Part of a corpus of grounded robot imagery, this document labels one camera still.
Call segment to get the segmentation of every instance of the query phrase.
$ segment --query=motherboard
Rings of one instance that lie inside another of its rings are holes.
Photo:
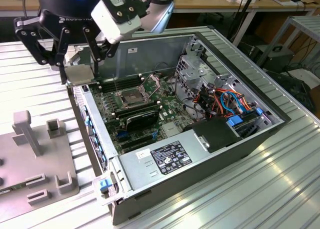
[[[177,101],[168,77],[131,76],[90,86],[103,122],[120,154],[172,137],[194,122]]]

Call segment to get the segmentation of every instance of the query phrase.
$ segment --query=blue cable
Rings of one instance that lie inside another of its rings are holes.
[[[235,115],[235,112],[231,109],[229,109],[228,107],[226,107],[225,103],[224,103],[224,96],[225,92],[221,94],[221,97],[220,97],[220,101],[221,101],[221,104],[223,106],[224,109],[226,109],[227,111],[231,112],[233,115]]]
[[[248,110],[240,103],[240,101],[238,100],[237,96],[236,96],[234,93],[232,93],[231,91],[226,91],[226,92],[224,92],[224,93],[221,94],[220,101],[221,101],[221,104],[222,104],[222,106],[224,107],[224,109],[228,110],[229,112],[232,112],[232,114],[235,115],[235,112],[234,112],[233,110],[231,110],[230,108],[226,107],[226,105],[225,105],[225,103],[224,103],[224,98],[223,98],[223,96],[224,96],[225,93],[230,94],[231,96],[234,97],[236,103],[238,104],[238,106],[241,108],[241,110],[242,110],[243,112],[247,112],[247,111],[248,111]]]

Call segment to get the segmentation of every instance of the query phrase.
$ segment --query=metal rail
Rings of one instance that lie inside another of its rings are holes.
[[[191,27],[165,33],[194,31],[213,43],[292,121],[248,157],[116,228],[319,228],[320,121],[217,31]],[[133,37],[147,35],[139,32]],[[60,77],[32,60],[21,43],[0,44],[1,104],[23,102],[21,107],[37,112],[31,113],[34,123],[53,117],[66,122],[81,190],[0,227],[113,228],[108,208],[101,207],[93,193],[94,173]],[[219,61],[213,57],[208,61],[224,72]],[[11,129],[9,120],[0,117],[0,133]]]

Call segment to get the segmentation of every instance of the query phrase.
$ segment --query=gray plastic block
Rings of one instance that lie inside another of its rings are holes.
[[[12,139],[14,140],[14,142],[15,142],[15,144],[16,144],[17,146],[21,146],[21,145],[23,145],[23,144],[28,143],[28,140],[27,140],[25,134],[14,135],[14,136],[12,137]]]
[[[67,174],[68,174],[68,182],[65,184],[62,184],[62,182],[61,182],[61,180],[59,180],[58,176],[54,175],[55,186],[58,189],[60,194],[64,194],[69,191],[72,191],[72,189],[74,188],[74,183],[73,183],[73,179],[71,177],[70,171],[68,171]]]
[[[35,156],[36,157],[41,156],[42,155],[41,147],[39,145],[39,142],[36,136],[34,135],[34,132],[30,127],[30,124],[31,124],[30,112],[28,110],[23,110],[23,111],[18,111],[13,113],[13,124],[15,127],[17,127],[23,132]]]
[[[12,125],[12,128],[13,128],[15,134],[17,134],[17,135],[23,133],[22,130],[20,128],[16,127],[15,125]]]
[[[0,224],[24,213],[74,196],[79,192],[66,125],[63,121],[60,121],[59,124],[63,135],[56,138],[49,137],[45,124],[32,128],[33,134],[39,145],[41,145],[41,151],[43,152],[43,155],[38,157],[35,157],[29,143],[17,146],[12,139],[12,137],[16,136],[14,131],[0,135],[0,158],[3,160],[3,165],[0,166],[0,177],[3,178],[3,183],[0,186]],[[69,186],[72,190],[70,191],[68,191],[68,172],[70,172],[70,177],[72,178],[72,186]],[[41,180],[43,174],[46,177],[45,180]],[[62,185],[63,187],[65,181],[67,181],[65,188],[61,189],[63,194],[57,188],[54,175],[61,178],[61,181],[58,181],[59,186]],[[39,200],[35,199],[39,203],[33,202],[31,200],[33,198],[27,199],[27,195],[34,194],[42,189],[47,190],[50,199],[45,200],[46,193],[38,195],[38,197],[43,196],[43,199],[41,197]]]
[[[39,190],[35,193],[26,195],[26,198],[28,198],[27,202],[30,206],[33,206],[35,204],[44,202],[50,198],[50,193],[47,189]]]
[[[47,181],[48,181],[48,178],[46,177],[46,175],[44,173],[42,173],[40,175],[26,178],[25,185],[30,189],[30,188],[34,188],[39,185],[42,185],[42,184],[46,183]]]
[[[64,130],[61,128],[60,121],[58,119],[47,120],[45,124],[50,139],[61,137],[64,135]]]

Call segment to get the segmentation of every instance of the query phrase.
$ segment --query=white label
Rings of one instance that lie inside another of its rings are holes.
[[[1,192],[0,192],[0,195],[6,194],[6,193],[9,193],[9,192],[11,192],[11,190],[4,190],[4,191],[1,191]]]
[[[187,157],[183,158],[182,161],[185,162],[185,161],[187,161],[187,160],[189,160],[189,159],[190,159],[190,158],[187,156]]]
[[[116,7],[121,6],[124,4],[124,2],[122,0],[110,0],[112,2],[113,5],[115,5]]]
[[[144,149],[144,150],[141,150],[141,151],[138,151],[138,152],[136,152],[135,154],[136,154],[136,157],[137,157],[139,160],[142,159],[142,158],[151,156],[151,154],[150,154],[150,149],[149,149],[149,148]]]
[[[138,52],[138,47],[129,48],[129,49],[128,49],[128,54],[130,54],[130,53],[137,53],[137,52]]]

